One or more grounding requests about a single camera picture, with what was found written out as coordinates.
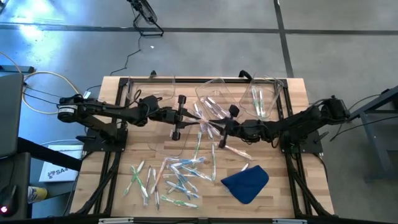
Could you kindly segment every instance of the wooden table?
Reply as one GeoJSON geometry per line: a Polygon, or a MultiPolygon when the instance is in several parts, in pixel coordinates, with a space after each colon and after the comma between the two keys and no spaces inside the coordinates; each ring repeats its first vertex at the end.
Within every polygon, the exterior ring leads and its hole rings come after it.
{"type": "MultiPolygon", "coordinates": [[[[100,101],[106,101],[108,103],[115,102],[119,78],[120,77],[104,77],[99,94],[100,101]]],[[[287,83],[289,85],[293,112],[298,113],[299,111],[305,110],[308,106],[308,98],[304,80],[301,78],[288,78],[287,83]]],[[[198,85],[200,84],[176,84],[175,102],[177,102],[178,95],[185,95],[187,96],[187,104],[185,106],[187,108],[192,108],[192,102],[198,100],[195,93],[195,87],[198,85]]],[[[226,85],[235,100],[239,102],[248,84],[240,83],[226,85]]],[[[282,106],[285,108],[284,100],[282,100],[282,106]]],[[[242,119],[253,119],[253,117],[244,113],[242,117],[239,118],[239,120],[242,119]]],[[[277,113],[271,114],[271,120],[278,120],[277,113]]],[[[103,118],[103,121],[110,122],[110,118],[103,118]]],[[[113,217],[287,218],[294,216],[285,158],[284,155],[280,153],[280,149],[272,148],[267,142],[247,145],[237,138],[228,138],[228,145],[246,151],[248,154],[252,155],[254,160],[250,162],[250,167],[260,165],[270,177],[268,184],[250,204],[243,205],[238,202],[230,193],[225,191],[223,184],[220,182],[221,179],[239,172],[247,163],[245,158],[224,149],[216,150],[217,168],[215,182],[196,177],[190,178],[191,182],[198,188],[198,194],[201,196],[201,198],[192,199],[190,203],[197,204],[199,209],[178,207],[161,200],[160,210],[157,211],[155,209],[155,200],[153,196],[149,200],[149,206],[143,207],[142,196],[137,183],[134,183],[130,188],[130,192],[123,197],[124,189],[127,187],[132,177],[130,171],[131,165],[137,167],[142,160],[146,161],[140,174],[141,179],[145,182],[149,165],[155,167],[158,172],[165,158],[163,154],[151,150],[147,144],[147,141],[153,138],[153,132],[158,129],[156,128],[156,123],[149,122],[148,125],[143,128],[129,125],[128,129],[129,137],[127,139],[126,150],[122,153],[116,190],[114,193],[111,214],[113,217]]],[[[184,144],[181,143],[181,141],[173,142],[171,139],[166,140],[165,151],[178,154],[182,149],[185,149],[180,158],[192,158],[194,147],[197,142],[198,131],[198,126],[193,126],[191,130],[189,130],[185,147],[183,147],[184,144]]],[[[207,158],[204,164],[198,166],[198,170],[211,176],[211,142],[207,137],[202,138],[198,156],[205,156],[207,158]]],[[[75,212],[81,208],[98,186],[103,157],[103,152],[95,152],[83,161],[71,212],[75,212]]],[[[312,154],[303,154],[302,157],[308,188],[324,208],[328,212],[333,213],[325,171],[321,162],[312,154]]],[[[165,169],[164,174],[166,173],[170,173],[170,171],[165,169]]],[[[151,179],[149,188],[152,187],[153,183],[154,181],[151,179]]],[[[158,188],[159,195],[166,193],[168,187],[165,183],[165,179],[160,179],[158,188]]],[[[299,187],[297,187],[297,189],[300,208],[304,211],[302,192],[299,187]]],[[[103,211],[106,205],[107,196],[108,187],[104,191],[101,211],[103,211]]],[[[186,196],[179,192],[173,192],[168,196],[174,199],[188,201],[186,196]]]]}

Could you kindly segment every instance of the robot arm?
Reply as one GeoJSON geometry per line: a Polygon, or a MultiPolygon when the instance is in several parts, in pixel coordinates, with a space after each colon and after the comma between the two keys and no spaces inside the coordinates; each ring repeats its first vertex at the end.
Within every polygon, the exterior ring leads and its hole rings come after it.
{"type": "Polygon", "coordinates": [[[260,140],[272,142],[283,134],[285,137],[289,137],[290,142],[299,142],[326,124],[341,124],[349,118],[349,111],[344,102],[334,96],[317,103],[305,111],[280,121],[249,119],[241,124],[233,119],[237,117],[239,109],[232,105],[229,109],[231,117],[210,120],[210,123],[223,135],[219,144],[223,148],[228,136],[241,138],[247,143],[254,143],[260,140]]]}
{"type": "Polygon", "coordinates": [[[107,141],[115,141],[118,138],[118,128],[114,123],[104,123],[94,115],[106,116],[121,119],[138,127],[143,127],[148,123],[148,119],[175,125],[173,140],[180,139],[179,129],[188,125],[198,123],[186,123],[184,116],[199,119],[190,114],[184,104],[186,97],[178,97],[178,109],[171,107],[160,108],[156,96],[147,96],[137,102],[137,106],[116,106],[94,99],[84,99],[81,95],[74,95],[69,98],[61,98],[58,106],[58,119],[66,123],[77,122],[94,131],[99,132],[100,136],[107,141]]]}

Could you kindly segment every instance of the floor tile line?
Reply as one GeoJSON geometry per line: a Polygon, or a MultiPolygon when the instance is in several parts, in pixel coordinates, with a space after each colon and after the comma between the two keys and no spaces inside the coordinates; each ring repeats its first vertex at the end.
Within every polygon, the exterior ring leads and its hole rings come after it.
{"type": "MultiPolygon", "coordinates": [[[[63,24],[34,24],[0,22],[0,30],[18,30],[24,26],[36,26],[43,31],[82,31],[82,32],[137,32],[134,27],[101,27],[63,24]]],[[[156,28],[142,27],[146,32],[157,32],[156,28]]],[[[398,35],[398,30],[317,30],[317,29],[260,29],[260,28],[193,28],[166,27],[165,32],[211,32],[247,34],[303,34],[303,35],[398,35]]]]}
{"type": "Polygon", "coordinates": [[[275,14],[279,28],[280,44],[282,46],[282,54],[284,57],[287,78],[293,78],[294,74],[293,74],[292,61],[290,60],[289,47],[287,46],[285,26],[282,18],[282,13],[280,11],[279,0],[274,0],[274,6],[275,6],[275,14]]]}

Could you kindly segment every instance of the concrete floor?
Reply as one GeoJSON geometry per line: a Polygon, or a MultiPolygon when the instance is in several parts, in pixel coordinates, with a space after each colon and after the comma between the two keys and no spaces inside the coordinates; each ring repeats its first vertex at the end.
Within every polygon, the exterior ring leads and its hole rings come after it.
{"type": "MultiPolygon", "coordinates": [[[[159,24],[171,28],[277,29],[271,0],[149,0],[159,24]]],[[[286,29],[398,30],[395,0],[280,0],[286,29]]],[[[131,27],[133,15],[125,1],[10,0],[0,14],[0,26],[35,23],[76,26],[131,27]]],[[[42,31],[1,26],[0,50],[20,65],[65,75],[77,88],[101,83],[105,75],[124,65],[137,50],[136,32],[42,31]]],[[[336,95],[347,106],[397,85],[398,35],[291,35],[287,34],[294,77],[304,78],[310,101],[336,95]]],[[[167,32],[163,38],[141,39],[141,49],[128,69],[118,75],[148,75],[150,71],[176,76],[232,76],[242,69],[287,77],[279,34],[167,32]]],[[[0,63],[8,63],[0,58],[0,63]]],[[[29,80],[36,89],[72,95],[64,81],[49,75],[29,80]]],[[[40,95],[56,101],[56,98],[40,95]]],[[[29,99],[36,108],[54,111],[29,99]]],[[[321,131],[334,133],[336,126],[321,131]]],[[[55,116],[22,106],[20,136],[42,143],[73,139],[83,133],[79,124],[59,122],[55,116]]],[[[337,215],[346,218],[396,222],[398,183],[365,183],[377,166],[362,128],[322,141],[331,198],[337,215]]],[[[41,170],[32,162],[32,172],[41,170]]],[[[34,217],[60,215],[66,197],[34,205],[34,217]]]]}

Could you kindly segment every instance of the blue cloth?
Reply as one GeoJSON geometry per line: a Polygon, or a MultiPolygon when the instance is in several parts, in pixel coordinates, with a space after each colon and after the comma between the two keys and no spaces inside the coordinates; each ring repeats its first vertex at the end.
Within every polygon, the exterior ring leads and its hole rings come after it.
{"type": "Polygon", "coordinates": [[[268,183],[268,174],[255,166],[221,180],[232,195],[243,204],[249,204],[268,183]]]}

